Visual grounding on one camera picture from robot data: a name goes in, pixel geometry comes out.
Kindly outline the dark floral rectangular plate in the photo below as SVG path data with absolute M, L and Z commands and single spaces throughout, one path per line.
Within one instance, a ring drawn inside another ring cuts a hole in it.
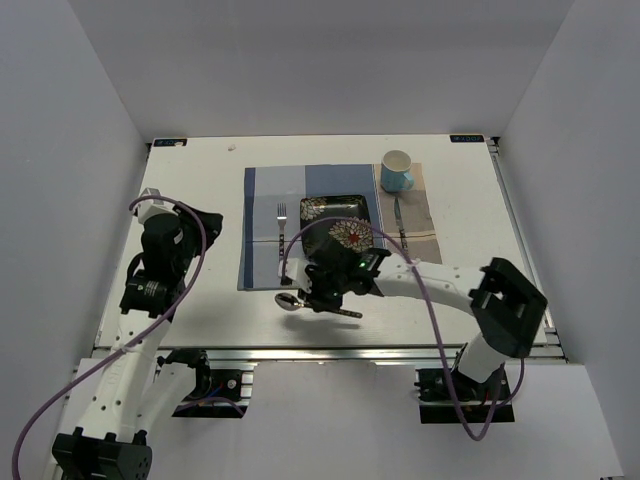
M 304 255 L 317 263 L 349 257 L 374 246 L 366 198 L 363 195 L 307 197 L 300 201 L 300 227 L 313 224 L 301 235 Z

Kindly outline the metal spoon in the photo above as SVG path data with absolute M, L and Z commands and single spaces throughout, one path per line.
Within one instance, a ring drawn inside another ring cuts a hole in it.
M 285 311 L 293 312 L 301 309 L 312 310 L 315 313 L 328 312 L 350 318 L 361 319 L 363 314 L 356 311 L 345 310 L 342 308 L 326 308 L 305 302 L 295 295 L 287 292 L 277 293 L 274 297 L 276 304 Z

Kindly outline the metal fork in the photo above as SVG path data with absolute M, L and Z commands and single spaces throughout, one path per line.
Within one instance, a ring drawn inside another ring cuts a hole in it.
M 286 247 L 287 210 L 285 202 L 280 202 L 277 204 L 277 223 L 279 229 L 279 263 L 282 263 Z

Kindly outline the metal table knife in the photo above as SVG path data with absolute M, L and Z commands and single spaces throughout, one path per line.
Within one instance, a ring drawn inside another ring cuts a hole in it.
M 408 242 L 407 242 L 406 232 L 404 229 L 404 223 L 403 223 L 398 195 L 394 196 L 394 217 L 395 217 L 396 226 L 399 232 L 399 238 L 400 238 L 402 250 L 406 255 L 409 255 Z

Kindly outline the light blue mug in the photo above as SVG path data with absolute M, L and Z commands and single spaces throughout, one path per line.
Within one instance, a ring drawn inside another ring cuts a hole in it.
M 387 152 L 381 161 L 380 184 L 388 193 L 399 193 L 411 190 L 414 177 L 410 173 L 411 157 L 401 150 Z

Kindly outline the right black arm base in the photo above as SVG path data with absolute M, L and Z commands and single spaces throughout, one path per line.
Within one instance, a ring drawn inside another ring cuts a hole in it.
M 424 368 L 416 371 L 414 382 L 422 424 L 457 424 L 459 418 L 454 402 L 445 383 L 441 368 Z M 486 421 L 494 396 L 497 395 L 493 423 L 514 423 L 511 405 L 512 392 L 504 371 L 494 371 L 484 383 L 476 383 L 453 373 L 453 385 L 461 411 L 469 424 L 480 425 Z

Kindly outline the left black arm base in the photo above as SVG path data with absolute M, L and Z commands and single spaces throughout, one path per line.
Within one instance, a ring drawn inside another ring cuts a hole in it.
M 241 393 L 244 372 L 237 368 L 217 368 L 210 365 L 203 349 L 175 349 L 156 360 L 156 375 L 165 365 L 187 365 L 195 376 L 195 387 L 176 407 L 177 418 L 242 418 L 248 406 Z

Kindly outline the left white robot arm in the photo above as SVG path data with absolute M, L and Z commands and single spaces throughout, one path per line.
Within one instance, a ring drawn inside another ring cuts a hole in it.
M 207 354 L 177 349 L 158 358 L 178 305 L 223 227 L 219 213 L 167 201 L 146 189 L 132 208 L 143 231 L 130 261 L 110 355 L 99 365 L 95 393 L 70 434 L 60 433 L 52 455 L 66 479 L 145 479 L 151 433 L 185 401 L 213 390 Z

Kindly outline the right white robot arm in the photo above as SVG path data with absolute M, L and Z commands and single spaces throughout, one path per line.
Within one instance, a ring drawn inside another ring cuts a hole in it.
M 281 258 L 278 275 L 297 290 L 281 300 L 285 309 L 348 315 L 347 293 L 421 299 L 475 318 L 480 329 L 459 354 L 451 374 L 453 390 L 472 399 L 509 359 L 525 359 L 547 309 L 546 297 L 509 260 L 495 257 L 483 267 L 463 268 L 370 248 L 340 248 L 314 260 Z

